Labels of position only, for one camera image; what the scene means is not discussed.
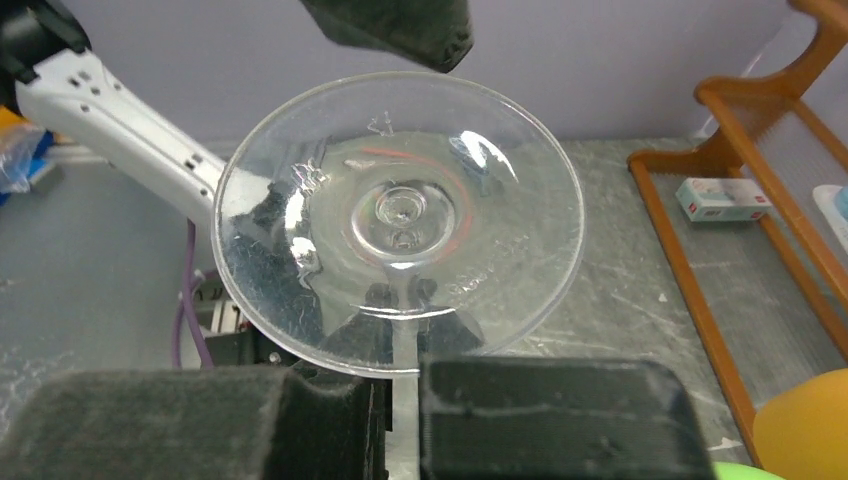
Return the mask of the orange plastic goblet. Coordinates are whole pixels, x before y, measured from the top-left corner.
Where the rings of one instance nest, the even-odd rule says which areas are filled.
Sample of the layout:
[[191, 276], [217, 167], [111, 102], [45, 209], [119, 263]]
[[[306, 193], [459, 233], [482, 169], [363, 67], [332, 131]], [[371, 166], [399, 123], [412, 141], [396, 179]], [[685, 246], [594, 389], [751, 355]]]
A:
[[754, 418], [762, 467], [784, 479], [847, 477], [847, 371], [818, 375], [769, 400]]

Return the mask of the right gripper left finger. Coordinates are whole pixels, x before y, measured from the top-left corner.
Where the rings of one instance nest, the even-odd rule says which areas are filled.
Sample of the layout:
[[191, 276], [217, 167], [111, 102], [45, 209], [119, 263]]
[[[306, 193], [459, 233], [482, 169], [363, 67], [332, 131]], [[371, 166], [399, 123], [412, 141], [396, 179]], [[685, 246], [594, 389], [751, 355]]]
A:
[[5, 479], [384, 479], [384, 390], [294, 367], [78, 372], [1, 443]]

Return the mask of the green plastic goblet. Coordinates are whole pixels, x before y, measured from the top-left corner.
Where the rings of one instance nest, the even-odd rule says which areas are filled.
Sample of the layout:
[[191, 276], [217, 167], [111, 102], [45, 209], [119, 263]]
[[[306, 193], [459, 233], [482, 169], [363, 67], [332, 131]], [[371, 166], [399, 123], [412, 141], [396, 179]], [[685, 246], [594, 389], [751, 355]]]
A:
[[715, 462], [713, 470], [717, 480], [784, 480], [765, 470], [738, 463]]

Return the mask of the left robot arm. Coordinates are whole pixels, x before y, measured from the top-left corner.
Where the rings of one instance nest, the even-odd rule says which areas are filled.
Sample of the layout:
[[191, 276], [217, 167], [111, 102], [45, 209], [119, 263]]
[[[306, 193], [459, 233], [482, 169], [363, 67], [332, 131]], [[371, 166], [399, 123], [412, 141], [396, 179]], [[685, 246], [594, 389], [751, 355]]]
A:
[[[337, 45], [387, 52], [443, 74], [474, 44], [466, 1], [303, 5]], [[224, 161], [117, 80], [62, 2], [2, 2], [1, 104], [112, 162], [189, 219], [212, 219]]]

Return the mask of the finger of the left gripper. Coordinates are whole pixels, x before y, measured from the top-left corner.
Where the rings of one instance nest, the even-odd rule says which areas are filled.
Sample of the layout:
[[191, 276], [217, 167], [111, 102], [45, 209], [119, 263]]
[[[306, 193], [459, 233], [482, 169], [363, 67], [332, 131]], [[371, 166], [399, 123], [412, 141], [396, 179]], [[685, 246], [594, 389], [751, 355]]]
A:
[[462, 0], [303, 0], [323, 35], [345, 47], [390, 53], [449, 73], [474, 45]]

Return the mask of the clear glass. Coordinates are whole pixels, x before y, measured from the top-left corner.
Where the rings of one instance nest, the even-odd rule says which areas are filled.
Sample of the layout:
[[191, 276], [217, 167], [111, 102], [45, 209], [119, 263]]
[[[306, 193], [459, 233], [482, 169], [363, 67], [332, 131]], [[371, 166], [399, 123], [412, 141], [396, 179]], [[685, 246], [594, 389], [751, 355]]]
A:
[[210, 232], [226, 290], [266, 338], [392, 378], [540, 325], [579, 269], [586, 208], [563, 147], [521, 105], [396, 71], [263, 118], [223, 169]]

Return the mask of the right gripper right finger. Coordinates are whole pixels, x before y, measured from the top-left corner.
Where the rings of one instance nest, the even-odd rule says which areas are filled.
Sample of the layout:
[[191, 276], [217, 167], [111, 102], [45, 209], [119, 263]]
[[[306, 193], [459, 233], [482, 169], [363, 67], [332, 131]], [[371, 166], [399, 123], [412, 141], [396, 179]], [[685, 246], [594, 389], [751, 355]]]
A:
[[645, 360], [424, 361], [424, 479], [711, 479], [692, 400]]

